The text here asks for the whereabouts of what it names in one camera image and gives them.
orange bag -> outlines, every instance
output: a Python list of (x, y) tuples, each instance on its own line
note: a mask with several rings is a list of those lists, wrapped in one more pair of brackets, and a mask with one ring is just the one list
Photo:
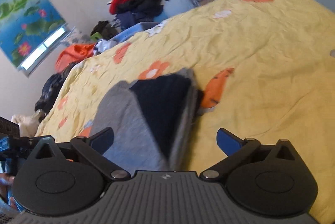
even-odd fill
[(64, 49), (58, 56), (56, 72), (61, 73), (72, 62), (81, 62), (92, 57), (94, 45), (75, 44)]

metal screw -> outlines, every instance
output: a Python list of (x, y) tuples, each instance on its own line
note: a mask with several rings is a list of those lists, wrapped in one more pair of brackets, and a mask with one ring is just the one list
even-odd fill
[(111, 176), (114, 179), (124, 179), (128, 176), (128, 172), (126, 172), (125, 170), (115, 170), (111, 173)]
[(206, 170), (202, 173), (202, 175), (207, 178), (207, 179), (215, 179), (217, 178), (220, 174), (219, 172), (215, 170)]

patterned pillow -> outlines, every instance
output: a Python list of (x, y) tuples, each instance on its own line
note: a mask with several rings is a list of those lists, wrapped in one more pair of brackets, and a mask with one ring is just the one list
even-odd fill
[(65, 46), (71, 46), (73, 44), (91, 44), (92, 42), (88, 35), (83, 34), (80, 30), (74, 27), (69, 35), (61, 40), (61, 43)]

yellow bedsheet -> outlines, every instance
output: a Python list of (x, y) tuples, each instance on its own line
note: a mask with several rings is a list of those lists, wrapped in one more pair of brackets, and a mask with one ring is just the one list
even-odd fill
[[(231, 14), (217, 14), (224, 10)], [(264, 144), (287, 138), (319, 186), (311, 214), (322, 224), (335, 220), (334, 13), (313, 0), (217, 0), (129, 42), (120, 64), (113, 56), (125, 43), (71, 71), (38, 136), (67, 142), (80, 134), (113, 85), (137, 79), (155, 61), (170, 63), (164, 74), (193, 68), (202, 89), (233, 67), (220, 104), (193, 131), (188, 169), (201, 172), (225, 157), (215, 140), (221, 127)]]

gray and black garment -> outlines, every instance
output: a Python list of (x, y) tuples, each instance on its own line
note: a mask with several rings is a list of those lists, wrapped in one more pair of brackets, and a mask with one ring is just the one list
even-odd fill
[(91, 134), (111, 127), (114, 143), (104, 156), (131, 174), (179, 170), (198, 96), (190, 69), (132, 84), (121, 81), (102, 99)]

